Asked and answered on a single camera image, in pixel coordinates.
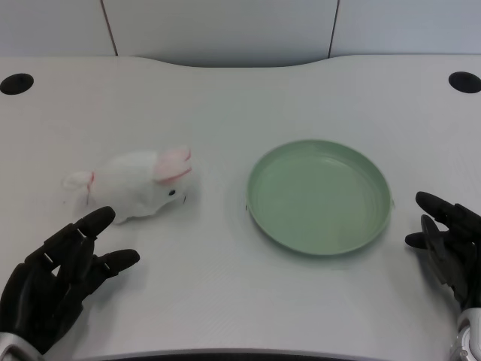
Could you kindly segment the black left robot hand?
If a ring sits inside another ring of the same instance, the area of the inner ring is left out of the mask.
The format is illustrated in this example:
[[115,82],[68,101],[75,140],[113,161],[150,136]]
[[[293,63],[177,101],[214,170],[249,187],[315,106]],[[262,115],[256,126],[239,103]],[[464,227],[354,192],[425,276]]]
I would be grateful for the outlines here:
[[76,323],[83,300],[139,261],[133,249],[95,255],[115,216],[105,206],[69,223],[13,270],[1,296],[3,360],[42,360]]

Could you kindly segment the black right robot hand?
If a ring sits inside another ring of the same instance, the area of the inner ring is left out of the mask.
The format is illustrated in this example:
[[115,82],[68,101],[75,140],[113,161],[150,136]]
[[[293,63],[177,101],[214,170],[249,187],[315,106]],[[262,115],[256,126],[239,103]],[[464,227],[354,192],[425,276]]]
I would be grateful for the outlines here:
[[453,291],[461,310],[480,306],[480,215],[458,203],[419,191],[416,203],[425,212],[422,231],[405,243],[424,250],[442,284]]

